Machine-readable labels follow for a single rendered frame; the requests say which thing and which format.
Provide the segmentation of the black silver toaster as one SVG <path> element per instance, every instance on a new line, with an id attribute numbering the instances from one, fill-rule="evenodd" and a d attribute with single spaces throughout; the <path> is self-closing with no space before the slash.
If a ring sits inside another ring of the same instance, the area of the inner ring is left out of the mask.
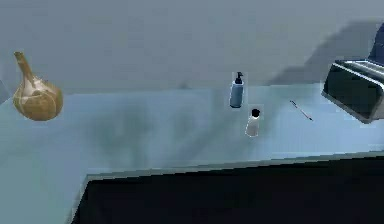
<path id="1" fill-rule="evenodd" d="M 384 119 L 384 64 L 372 60 L 336 60 L 322 95 L 361 121 Z"/>

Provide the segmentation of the pale blue worktop counter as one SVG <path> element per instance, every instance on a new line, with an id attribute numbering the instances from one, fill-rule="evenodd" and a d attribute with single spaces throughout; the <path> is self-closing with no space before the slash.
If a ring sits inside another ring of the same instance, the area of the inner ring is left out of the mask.
<path id="1" fill-rule="evenodd" d="M 93 179 L 371 156 L 384 156 L 384 119 L 360 122 L 318 84 L 251 86 L 238 109 L 224 89 L 73 94 L 47 122 L 6 101 L 0 224 L 70 224 Z"/>

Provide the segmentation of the brown round vase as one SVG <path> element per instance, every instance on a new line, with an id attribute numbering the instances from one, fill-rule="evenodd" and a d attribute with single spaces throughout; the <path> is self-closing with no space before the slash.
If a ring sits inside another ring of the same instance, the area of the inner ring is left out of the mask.
<path id="1" fill-rule="evenodd" d="M 12 97 L 16 110 L 33 121 L 56 118 L 63 108 L 61 89 L 36 76 L 23 52 L 15 52 L 14 56 L 22 72 L 21 83 Z"/>

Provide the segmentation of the thin grey pen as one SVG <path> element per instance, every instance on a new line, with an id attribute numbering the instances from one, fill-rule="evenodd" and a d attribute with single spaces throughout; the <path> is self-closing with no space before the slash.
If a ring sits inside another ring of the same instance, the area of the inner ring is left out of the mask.
<path id="1" fill-rule="evenodd" d="M 300 108 L 297 103 L 293 100 L 290 100 L 291 104 L 297 109 L 299 110 L 307 119 L 309 119 L 310 121 L 314 121 L 313 118 L 311 116 L 309 116 L 302 108 Z"/>

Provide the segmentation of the dark blue object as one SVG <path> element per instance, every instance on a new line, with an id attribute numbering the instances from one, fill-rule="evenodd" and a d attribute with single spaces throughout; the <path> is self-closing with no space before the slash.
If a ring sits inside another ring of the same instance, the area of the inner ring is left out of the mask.
<path id="1" fill-rule="evenodd" d="M 384 66 L 384 23 L 378 29 L 368 59 Z"/>

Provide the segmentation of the blue pump bottle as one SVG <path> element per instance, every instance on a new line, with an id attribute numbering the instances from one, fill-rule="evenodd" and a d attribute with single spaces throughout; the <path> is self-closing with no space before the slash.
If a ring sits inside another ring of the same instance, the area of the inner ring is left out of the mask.
<path id="1" fill-rule="evenodd" d="M 238 72 L 235 80 L 231 85 L 229 105 L 232 108 L 240 108 L 243 101 L 244 82 L 242 80 L 243 73 Z"/>

